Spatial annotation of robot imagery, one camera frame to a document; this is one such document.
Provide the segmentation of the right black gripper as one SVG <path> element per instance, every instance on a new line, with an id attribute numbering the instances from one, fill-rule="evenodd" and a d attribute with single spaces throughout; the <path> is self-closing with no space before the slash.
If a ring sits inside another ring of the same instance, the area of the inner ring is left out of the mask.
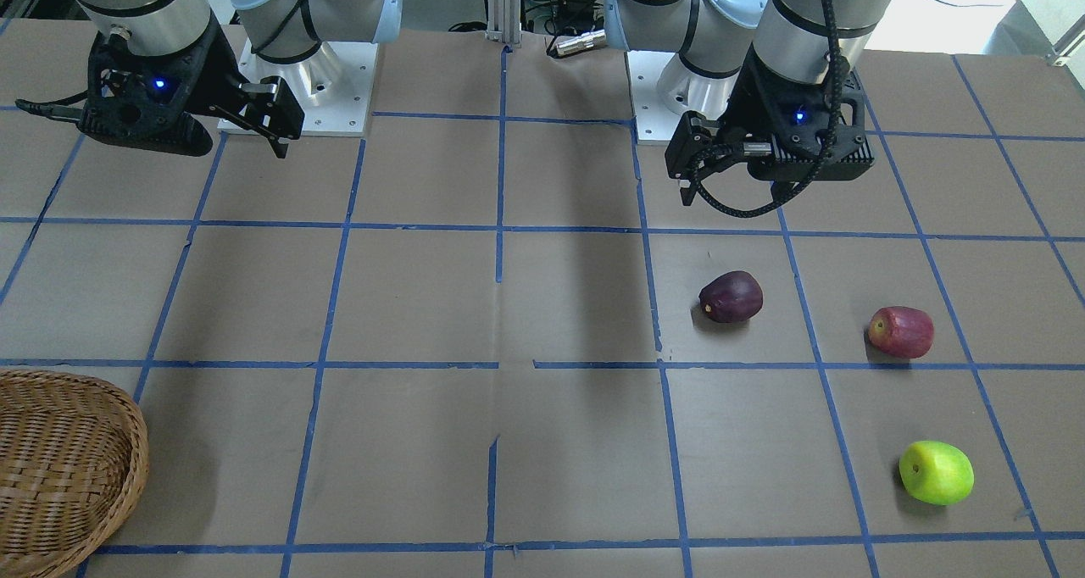
<path id="1" fill-rule="evenodd" d="M 162 56 L 139 56 L 119 37 L 97 34 L 86 75 L 81 131 L 102 144 L 205 156 L 213 139 L 197 116 L 242 116 L 242 130 L 285 158 L 303 131 L 290 84 L 282 76 L 248 82 L 214 14 L 195 42 Z"/>

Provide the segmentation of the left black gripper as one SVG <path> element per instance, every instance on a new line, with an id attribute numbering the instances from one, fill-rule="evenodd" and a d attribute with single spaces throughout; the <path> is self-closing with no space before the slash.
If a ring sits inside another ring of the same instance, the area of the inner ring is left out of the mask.
<path id="1" fill-rule="evenodd" d="M 744 164 L 745 136 L 768 142 L 770 156 L 748 160 L 749 175 L 757 181 L 801 181 L 810 172 L 830 121 L 831 81 L 797 84 L 776 75 L 755 53 L 748 53 L 730 97 L 730 123 L 686 112 L 664 153 L 667 176 L 679 180 L 682 207 L 698 197 L 710 207 L 722 201 L 703 181 L 732 166 Z M 837 142 L 817 174 L 817 181 L 852 181 L 876 162 L 865 134 L 864 92 L 856 73 L 848 70 L 842 86 L 837 117 Z"/>

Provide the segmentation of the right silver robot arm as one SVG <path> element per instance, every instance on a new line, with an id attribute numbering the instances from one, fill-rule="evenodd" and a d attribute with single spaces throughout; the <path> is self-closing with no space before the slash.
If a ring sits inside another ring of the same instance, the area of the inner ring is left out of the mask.
<path id="1" fill-rule="evenodd" d="M 403 29 L 403 0 L 229 0 L 247 33 L 234 53 L 209 0 L 76 0 L 97 27 L 84 91 L 17 107 L 101 144 L 179 156 L 221 129 L 284 158 L 306 136 L 360 137 L 376 48 Z"/>

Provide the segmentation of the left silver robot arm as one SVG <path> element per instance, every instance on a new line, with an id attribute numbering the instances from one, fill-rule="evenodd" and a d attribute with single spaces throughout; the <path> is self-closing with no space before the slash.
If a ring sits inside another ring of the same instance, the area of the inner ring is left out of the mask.
<path id="1" fill-rule="evenodd" d="M 892 0 L 604 0 L 637 134 L 685 206 L 735 218 L 873 165 L 856 76 Z"/>

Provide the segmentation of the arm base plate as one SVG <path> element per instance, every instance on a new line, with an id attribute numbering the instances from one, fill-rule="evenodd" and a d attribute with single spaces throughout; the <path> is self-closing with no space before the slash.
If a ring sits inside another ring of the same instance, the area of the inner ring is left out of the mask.
<path id="1" fill-rule="evenodd" d="M 666 145 L 687 111 L 720 118 L 737 82 L 736 73 L 698 75 L 675 53 L 631 50 L 626 61 L 639 144 Z"/>
<path id="2" fill-rule="evenodd" d="M 311 57 L 295 64 L 272 64 L 252 53 L 247 40 L 239 69 L 256 81 L 279 76 L 303 110 L 303 136 L 363 137 L 375 87 L 374 42 L 322 42 Z"/>

